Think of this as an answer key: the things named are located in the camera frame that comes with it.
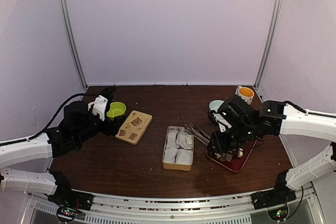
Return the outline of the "tan tin box with paper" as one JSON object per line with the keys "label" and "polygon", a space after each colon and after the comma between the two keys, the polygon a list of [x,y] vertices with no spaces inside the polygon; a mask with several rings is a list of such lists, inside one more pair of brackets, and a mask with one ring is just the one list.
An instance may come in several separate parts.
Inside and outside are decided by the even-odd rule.
{"label": "tan tin box with paper", "polygon": [[194,156],[194,136],[185,127],[169,126],[167,128],[162,155],[163,168],[189,172]]}

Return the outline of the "metal tongs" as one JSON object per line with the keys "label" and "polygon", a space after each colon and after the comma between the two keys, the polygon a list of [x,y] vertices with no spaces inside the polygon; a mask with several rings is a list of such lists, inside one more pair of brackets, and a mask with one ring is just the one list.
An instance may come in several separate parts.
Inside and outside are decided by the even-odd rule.
{"label": "metal tongs", "polygon": [[189,121],[184,124],[185,130],[196,137],[203,144],[207,145],[210,141],[210,136],[205,133],[195,122]]}

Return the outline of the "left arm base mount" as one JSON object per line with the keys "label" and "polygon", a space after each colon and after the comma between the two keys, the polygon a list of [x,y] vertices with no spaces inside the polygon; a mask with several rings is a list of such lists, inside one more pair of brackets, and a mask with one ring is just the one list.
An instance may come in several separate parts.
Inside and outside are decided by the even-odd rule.
{"label": "left arm base mount", "polygon": [[64,207],[75,210],[90,210],[93,194],[83,193],[67,187],[58,187],[53,195],[48,195],[48,200]]}

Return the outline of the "pale green ceramic bowl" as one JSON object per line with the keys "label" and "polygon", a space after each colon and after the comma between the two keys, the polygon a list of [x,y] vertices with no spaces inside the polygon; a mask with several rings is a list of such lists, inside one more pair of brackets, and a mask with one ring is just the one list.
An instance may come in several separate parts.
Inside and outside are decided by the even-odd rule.
{"label": "pale green ceramic bowl", "polygon": [[223,100],[213,100],[208,105],[209,112],[218,112],[218,109],[221,107],[221,105],[224,103]]}

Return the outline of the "left aluminium frame post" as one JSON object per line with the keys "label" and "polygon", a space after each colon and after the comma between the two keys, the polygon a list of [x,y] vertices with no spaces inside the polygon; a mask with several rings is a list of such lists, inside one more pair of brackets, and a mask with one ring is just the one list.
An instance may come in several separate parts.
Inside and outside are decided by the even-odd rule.
{"label": "left aluminium frame post", "polygon": [[87,86],[83,68],[82,68],[79,55],[78,55],[78,50],[77,50],[77,46],[75,42],[74,32],[73,32],[72,25],[71,25],[67,0],[59,0],[59,1],[60,1],[61,14],[62,14],[64,26],[65,26],[65,33],[66,33],[66,37],[68,40],[70,53],[71,53],[71,56],[74,62],[75,70],[77,72],[79,82],[80,82],[82,89],[86,89],[88,86]]}

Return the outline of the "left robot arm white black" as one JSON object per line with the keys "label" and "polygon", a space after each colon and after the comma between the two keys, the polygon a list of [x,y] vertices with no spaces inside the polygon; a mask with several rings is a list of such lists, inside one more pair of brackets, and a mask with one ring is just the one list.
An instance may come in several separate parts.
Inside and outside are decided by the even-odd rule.
{"label": "left robot arm white black", "polygon": [[74,101],[64,107],[64,118],[57,127],[47,127],[34,136],[1,143],[1,191],[42,193],[58,205],[73,208],[80,200],[60,172],[33,173],[10,166],[41,158],[55,158],[79,150],[98,133],[116,135],[125,109],[114,108],[104,97],[86,103]]}

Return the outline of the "red rectangular tray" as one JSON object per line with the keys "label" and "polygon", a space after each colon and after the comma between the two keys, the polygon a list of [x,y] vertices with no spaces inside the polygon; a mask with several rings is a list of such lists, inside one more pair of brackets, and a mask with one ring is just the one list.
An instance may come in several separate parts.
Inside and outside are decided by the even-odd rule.
{"label": "red rectangular tray", "polygon": [[206,151],[206,155],[212,162],[228,169],[231,172],[238,173],[245,166],[255,147],[257,147],[257,140],[248,141],[244,146],[233,151],[229,151],[229,153],[224,156],[219,156],[209,150]]}

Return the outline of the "patterned mug yellow inside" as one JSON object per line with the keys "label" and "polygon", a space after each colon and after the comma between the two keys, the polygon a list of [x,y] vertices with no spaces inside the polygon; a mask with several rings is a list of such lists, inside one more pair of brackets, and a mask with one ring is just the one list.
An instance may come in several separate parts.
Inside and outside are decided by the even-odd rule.
{"label": "patterned mug yellow inside", "polygon": [[247,104],[251,105],[255,96],[254,91],[251,88],[237,86],[235,95],[241,97]]}

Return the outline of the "aluminium frame post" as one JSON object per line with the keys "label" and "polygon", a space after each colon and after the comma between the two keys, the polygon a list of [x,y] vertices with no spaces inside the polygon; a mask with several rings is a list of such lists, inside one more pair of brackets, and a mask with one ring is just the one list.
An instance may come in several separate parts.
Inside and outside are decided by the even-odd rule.
{"label": "aluminium frame post", "polygon": [[267,37],[266,37],[266,43],[265,43],[265,46],[264,46],[264,50],[263,50],[259,70],[258,70],[258,73],[257,73],[257,77],[256,77],[256,80],[255,80],[255,83],[254,83],[254,88],[255,89],[259,89],[259,87],[261,85],[262,77],[263,77],[263,75],[265,73],[265,70],[266,70],[267,61],[268,61],[268,58],[270,56],[272,44],[274,42],[274,38],[275,38],[275,34],[276,34],[276,28],[277,28],[277,24],[278,24],[278,21],[279,21],[282,4],[283,4],[283,0],[274,0],[271,20],[270,20],[270,24],[269,24]]}
{"label": "aluminium frame post", "polygon": [[67,0],[59,0],[59,1],[60,1],[61,14],[62,14],[64,26],[65,26],[65,33],[66,33],[66,37],[68,40],[70,53],[71,53],[71,56],[74,62],[75,70],[77,72],[79,82],[80,82],[82,89],[86,89],[88,86],[87,86],[83,68],[82,68],[79,55],[78,55],[78,50],[77,50],[77,46],[75,42],[74,32],[73,32],[72,25],[71,25]]}

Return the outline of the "tan bear tin lid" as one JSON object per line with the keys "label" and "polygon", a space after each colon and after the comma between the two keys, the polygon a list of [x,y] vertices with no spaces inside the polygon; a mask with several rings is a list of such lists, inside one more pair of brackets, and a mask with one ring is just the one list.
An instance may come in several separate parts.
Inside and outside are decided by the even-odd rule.
{"label": "tan bear tin lid", "polygon": [[116,139],[137,145],[151,123],[153,116],[133,110],[116,134]]}

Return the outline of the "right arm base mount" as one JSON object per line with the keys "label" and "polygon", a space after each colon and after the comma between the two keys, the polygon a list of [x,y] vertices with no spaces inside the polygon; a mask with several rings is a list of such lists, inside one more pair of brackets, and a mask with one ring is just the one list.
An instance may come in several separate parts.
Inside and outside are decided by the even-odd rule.
{"label": "right arm base mount", "polygon": [[251,194],[251,200],[255,210],[285,204],[296,200],[296,198],[296,193],[292,190],[276,191],[271,189],[267,191],[258,191]]}

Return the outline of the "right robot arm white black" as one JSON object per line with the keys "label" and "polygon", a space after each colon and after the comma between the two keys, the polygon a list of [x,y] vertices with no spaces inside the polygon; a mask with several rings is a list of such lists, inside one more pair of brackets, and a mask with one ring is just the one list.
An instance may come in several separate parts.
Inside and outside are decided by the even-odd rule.
{"label": "right robot arm white black", "polygon": [[269,192],[272,203],[279,204],[304,184],[335,170],[335,114],[303,109],[290,101],[263,102],[254,109],[238,95],[212,111],[211,119],[224,126],[211,134],[207,150],[216,157],[244,146],[247,141],[266,135],[301,135],[331,143],[302,165],[277,176]]}

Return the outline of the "lime green plastic bowl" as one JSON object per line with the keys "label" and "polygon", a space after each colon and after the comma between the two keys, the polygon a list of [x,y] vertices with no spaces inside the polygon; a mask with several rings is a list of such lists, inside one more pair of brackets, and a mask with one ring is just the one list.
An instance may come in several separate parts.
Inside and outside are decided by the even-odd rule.
{"label": "lime green plastic bowl", "polygon": [[110,103],[110,108],[107,111],[106,115],[110,119],[114,119],[117,116],[122,116],[126,112],[126,105],[122,102],[112,102]]}

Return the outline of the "right aluminium frame post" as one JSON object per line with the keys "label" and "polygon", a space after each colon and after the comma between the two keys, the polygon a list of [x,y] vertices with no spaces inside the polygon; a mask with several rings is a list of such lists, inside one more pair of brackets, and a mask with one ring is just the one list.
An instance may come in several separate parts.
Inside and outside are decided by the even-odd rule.
{"label": "right aluminium frame post", "polygon": [[274,38],[275,38],[275,34],[276,34],[276,28],[277,28],[277,24],[278,24],[278,21],[279,21],[282,4],[283,4],[283,0],[274,0],[271,20],[270,20],[270,24],[269,24],[267,37],[266,37],[266,43],[265,43],[265,46],[264,46],[264,50],[263,50],[259,70],[258,70],[258,73],[257,73],[257,77],[256,77],[256,80],[255,80],[255,83],[254,83],[254,88],[255,89],[259,89],[259,87],[261,85],[262,77],[263,77],[263,75],[265,73],[265,70],[266,70],[267,61],[268,61],[268,58],[270,56],[272,44],[274,42]]}

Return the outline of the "front aluminium rail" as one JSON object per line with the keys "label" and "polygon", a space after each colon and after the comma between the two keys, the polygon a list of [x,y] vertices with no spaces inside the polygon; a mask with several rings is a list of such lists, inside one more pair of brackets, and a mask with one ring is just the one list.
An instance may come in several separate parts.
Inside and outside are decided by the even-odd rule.
{"label": "front aluminium rail", "polygon": [[[272,208],[255,208],[251,195],[260,192],[196,198],[89,193],[93,195],[90,210],[81,210],[70,223],[327,223],[312,183],[304,186],[303,196],[299,190],[296,200]],[[56,217],[58,206],[46,196],[29,193],[27,200],[19,223],[62,223]],[[292,217],[284,222],[272,220],[271,211],[281,207],[288,207]]]}

